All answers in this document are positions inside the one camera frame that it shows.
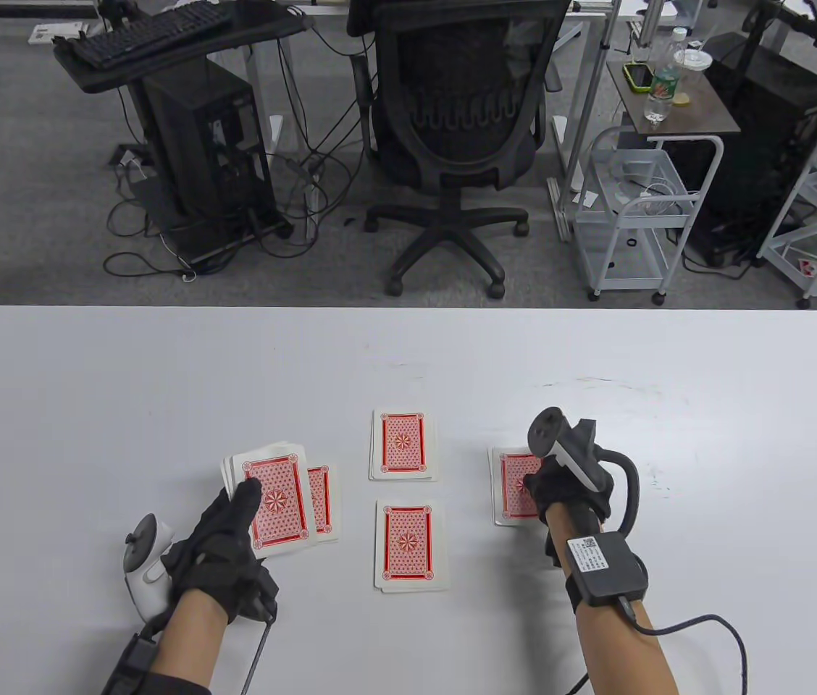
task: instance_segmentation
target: plastic bottle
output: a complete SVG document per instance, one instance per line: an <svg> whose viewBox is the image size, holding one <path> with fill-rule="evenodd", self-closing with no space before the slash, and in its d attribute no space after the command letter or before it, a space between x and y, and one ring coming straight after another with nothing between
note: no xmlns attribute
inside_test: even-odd
<svg viewBox="0 0 817 695"><path fill-rule="evenodd" d="M683 27L673 29L672 38L651 66L653 83L650 84L643 115L654 128L660 125L673 109L673 97L676 95L686 48L686 35L687 31Z"/></svg>

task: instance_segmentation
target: forearm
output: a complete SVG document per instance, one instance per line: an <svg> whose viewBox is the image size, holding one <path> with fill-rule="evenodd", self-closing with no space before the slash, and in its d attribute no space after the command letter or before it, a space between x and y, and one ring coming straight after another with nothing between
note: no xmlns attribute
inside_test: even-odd
<svg viewBox="0 0 817 695"><path fill-rule="evenodd" d="M570 576L564 549L577 537L566 507L551 505L547 526L563 571ZM649 628L650 618L641 602L633 602L637 622ZM678 695L676 681L660 648L652 636L631 628L614 606L592 608L584 602L577 608L579 642L585 667L596 695Z"/></svg>
<svg viewBox="0 0 817 695"><path fill-rule="evenodd" d="M180 597L164 629L151 673L209 687L219 658L227 615L209 595L190 589Z"/></svg>

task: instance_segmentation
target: playing card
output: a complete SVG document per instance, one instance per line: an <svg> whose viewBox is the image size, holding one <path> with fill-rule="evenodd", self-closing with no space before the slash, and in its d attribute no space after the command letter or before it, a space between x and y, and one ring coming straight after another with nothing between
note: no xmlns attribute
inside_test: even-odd
<svg viewBox="0 0 817 695"><path fill-rule="evenodd" d="M341 534L341 493L335 470L329 466L309 468L309 487L319 543L337 540Z"/></svg>
<svg viewBox="0 0 817 695"><path fill-rule="evenodd" d="M318 542L306 451L297 444L273 444L232 456L232 476L257 478L260 510L251 527L257 557L292 552Z"/></svg>
<svg viewBox="0 0 817 695"><path fill-rule="evenodd" d="M437 480L437 431L431 416L413 408L373 413L371 480Z"/></svg>
<svg viewBox="0 0 817 695"><path fill-rule="evenodd" d="M537 473L540 459L527 447L518 449L492 449L489 451L489 468L492 473L492 509L495 523L499 526L518 526L537 519L537 507L531 493L524 487L528 473Z"/></svg>
<svg viewBox="0 0 817 695"><path fill-rule="evenodd" d="M232 482L232 459L230 457L222 459L221 472L222 482L225 484L225 491L229 495L229 500L234 496L234 483Z"/></svg>
<svg viewBox="0 0 817 695"><path fill-rule="evenodd" d="M386 593L439 591L451 585L439 503L377 501L374 585Z"/></svg>

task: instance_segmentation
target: human hand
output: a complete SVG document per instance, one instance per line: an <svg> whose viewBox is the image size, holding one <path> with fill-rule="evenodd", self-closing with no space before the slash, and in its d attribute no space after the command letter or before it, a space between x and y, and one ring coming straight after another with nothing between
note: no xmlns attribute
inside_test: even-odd
<svg viewBox="0 0 817 695"><path fill-rule="evenodd" d="M260 480L239 484L229 501L222 490L203 512L193 533L161 558L171 579L170 607L188 589L199 589L224 609L229 623L250 598L260 560L248 530L260 509Z"/></svg>
<svg viewBox="0 0 817 695"><path fill-rule="evenodd" d="M527 474L521 482L531 493L541 522L547 523L547 509L551 504L560 502L574 518L581 515L578 507L588 507L601 524L611 516L611 491L614 490L614 479L608 471L603 470L603 479L601 490L592 492L569 468L560 466L556 456L548 456L537 473Z"/></svg>

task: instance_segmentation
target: black keyboard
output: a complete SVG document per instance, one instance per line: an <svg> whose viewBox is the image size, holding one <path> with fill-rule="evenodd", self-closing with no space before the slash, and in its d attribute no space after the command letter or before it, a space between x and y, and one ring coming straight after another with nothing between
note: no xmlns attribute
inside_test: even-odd
<svg viewBox="0 0 817 695"><path fill-rule="evenodd" d="M106 70L159 53L177 43L232 21L225 7L196 0L153 14L121 29L71 41L74 53L91 66Z"/></svg>

